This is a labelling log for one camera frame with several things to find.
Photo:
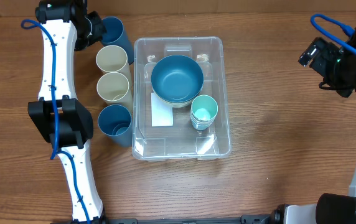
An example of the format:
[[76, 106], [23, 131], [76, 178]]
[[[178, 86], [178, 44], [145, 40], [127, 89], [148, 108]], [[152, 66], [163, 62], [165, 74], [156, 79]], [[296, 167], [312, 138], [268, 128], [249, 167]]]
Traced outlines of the dark blue tall cup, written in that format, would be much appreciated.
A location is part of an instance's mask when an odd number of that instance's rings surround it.
[[122, 47], [127, 53], [128, 63], [131, 65], [134, 62], [134, 49], [123, 22], [117, 17], [106, 17], [102, 22], [106, 32], [102, 35], [101, 43], [104, 46], [117, 45]]
[[123, 147], [131, 147], [133, 142], [132, 117], [122, 105], [109, 105], [98, 116], [101, 132]]

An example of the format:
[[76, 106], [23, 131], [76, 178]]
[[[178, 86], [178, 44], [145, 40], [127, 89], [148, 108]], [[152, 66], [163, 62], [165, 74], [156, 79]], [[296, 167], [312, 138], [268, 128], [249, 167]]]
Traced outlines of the cream tall cup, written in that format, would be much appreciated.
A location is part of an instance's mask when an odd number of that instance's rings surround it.
[[107, 105], [119, 104], [133, 112], [133, 96], [129, 80], [118, 72], [104, 74], [96, 85], [98, 95]]
[[132, 76], [129, 68], [126, 51], [117, 45], [108, 45], [99, 50], [96, 55], [96, 65], [103, 74], [118, 72], [123, 74], [132, 84]]

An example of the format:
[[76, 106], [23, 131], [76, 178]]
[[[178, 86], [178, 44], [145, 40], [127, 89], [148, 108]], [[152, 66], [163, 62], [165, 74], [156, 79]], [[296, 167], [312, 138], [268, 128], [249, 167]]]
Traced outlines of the dark blue bowl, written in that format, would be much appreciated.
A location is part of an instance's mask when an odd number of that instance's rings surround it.
[[161, 59], [151, 72], [151, 85], [160, 99], [174, 104], [195, 98], [204, 85], [200, 65], [185, 55], [170, 55]]

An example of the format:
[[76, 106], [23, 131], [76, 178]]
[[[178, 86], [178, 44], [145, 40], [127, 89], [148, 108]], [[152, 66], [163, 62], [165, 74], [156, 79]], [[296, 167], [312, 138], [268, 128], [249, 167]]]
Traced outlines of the mint green small cup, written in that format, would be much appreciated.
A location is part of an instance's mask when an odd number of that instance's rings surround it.
[[218, 113], [218, 103], [209, 95], [199, 95], [192, 101], [191, 113], [199, 121], [214, 120]]

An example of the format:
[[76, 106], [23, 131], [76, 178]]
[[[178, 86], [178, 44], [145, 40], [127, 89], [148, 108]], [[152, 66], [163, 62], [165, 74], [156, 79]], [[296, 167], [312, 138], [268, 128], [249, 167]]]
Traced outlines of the light blue small cup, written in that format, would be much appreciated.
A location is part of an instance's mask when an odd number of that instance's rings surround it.
[[200, 123], [192, 123], [193, 127], [196, 130], [203, 131], [211, 126], [210, 123], [200, 124]]

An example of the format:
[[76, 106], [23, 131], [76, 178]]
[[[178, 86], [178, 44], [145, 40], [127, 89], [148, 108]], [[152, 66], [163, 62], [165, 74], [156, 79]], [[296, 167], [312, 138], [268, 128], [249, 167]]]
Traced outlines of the pink small cup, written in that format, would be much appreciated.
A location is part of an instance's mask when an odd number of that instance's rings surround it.
[[210, 116], [209, 114], [200, 114], [200, 116], [196, 116], [192, 113], [190, 117], [191, 120], [198, 125], [211, 125], [215, 120], [215, 117]]

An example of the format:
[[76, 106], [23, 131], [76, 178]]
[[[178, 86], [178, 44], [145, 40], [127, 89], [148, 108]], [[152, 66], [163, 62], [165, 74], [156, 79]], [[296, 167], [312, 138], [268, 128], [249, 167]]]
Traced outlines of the grey small cup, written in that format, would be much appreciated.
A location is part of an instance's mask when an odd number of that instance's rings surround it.
[[201, 120], [197, 118], [191, 118], [192, 125], [195, 129], [204, 130], [207, 129], [213, 122], [213, 119]]

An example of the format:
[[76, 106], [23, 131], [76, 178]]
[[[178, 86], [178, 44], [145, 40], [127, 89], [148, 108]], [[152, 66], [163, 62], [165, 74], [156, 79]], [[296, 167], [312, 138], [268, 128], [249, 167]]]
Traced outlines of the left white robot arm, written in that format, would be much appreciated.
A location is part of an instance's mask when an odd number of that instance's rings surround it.
[[42, 84], [29, 117], [52, 146], [50, 158], [63, 165], [72, 199], [71, 223], [108, 223], [98, 195], [90, 159], [94, 126], [91, 113], [75, 91], [74, 53], [101, 40], [105, 27], [86, 1], [40, 1], [35, 20], [24, 19], [25, 30], [39, 28], [44, 43]]

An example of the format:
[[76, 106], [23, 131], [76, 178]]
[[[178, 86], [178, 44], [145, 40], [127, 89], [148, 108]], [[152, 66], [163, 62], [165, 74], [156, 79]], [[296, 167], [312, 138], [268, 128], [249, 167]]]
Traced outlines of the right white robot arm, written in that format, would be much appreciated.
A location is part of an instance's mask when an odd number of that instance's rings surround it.
[[[320, 87], [348, 97], [356, 91], [356, 55], [318, 37], [299, 58], [323, 80]], [[322, 194], [310, 205], [280, 205], [263, 223], [356, 223], [356, 167], [348, 195]]]

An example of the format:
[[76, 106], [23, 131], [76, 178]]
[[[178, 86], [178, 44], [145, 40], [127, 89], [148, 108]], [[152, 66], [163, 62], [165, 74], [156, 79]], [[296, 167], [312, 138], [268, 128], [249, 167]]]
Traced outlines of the clear plastic storage container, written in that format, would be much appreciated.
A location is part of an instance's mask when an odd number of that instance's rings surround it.
[[[190, 106], [169, 108], [172, 125], [154, 126], [153, 105], [163, 107], [153, 93], [151, 73], [158, 61], [169, 55], [195, 60], [204, 75], [201, 94], [218, 104], [214, 122], [196, 130], [190, 121]], [[231, 150], [228, 97], [223, 44], [218, 37], [143, 37], [134, 43], [133, 156], [144, 161], [168, 159], [222, 159]]]

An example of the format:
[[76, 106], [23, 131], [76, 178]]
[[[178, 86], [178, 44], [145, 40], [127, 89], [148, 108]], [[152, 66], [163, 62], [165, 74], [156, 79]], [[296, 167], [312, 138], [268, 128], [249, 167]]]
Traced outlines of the white paper label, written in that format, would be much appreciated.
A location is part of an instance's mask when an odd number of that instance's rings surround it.
[[163, 102], [155, 93], [151, 93], [151, 124], [152, 127], [172, 126], [172, 106]]

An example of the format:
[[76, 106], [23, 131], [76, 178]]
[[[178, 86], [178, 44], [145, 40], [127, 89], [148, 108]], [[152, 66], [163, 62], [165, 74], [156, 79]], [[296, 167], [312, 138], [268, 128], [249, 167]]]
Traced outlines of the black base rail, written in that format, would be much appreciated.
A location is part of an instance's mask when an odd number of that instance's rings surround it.
[[91, 224], [269, 224], [283, 223], [284, 210], [287, 204], [279, 205], [270, 215], [242, 215], [240, 217], [224, 218], [181, 218], [181, 219], [158, 219], [137, 220], [135, 218], [109, 219], [105, 215], [95, 218]]

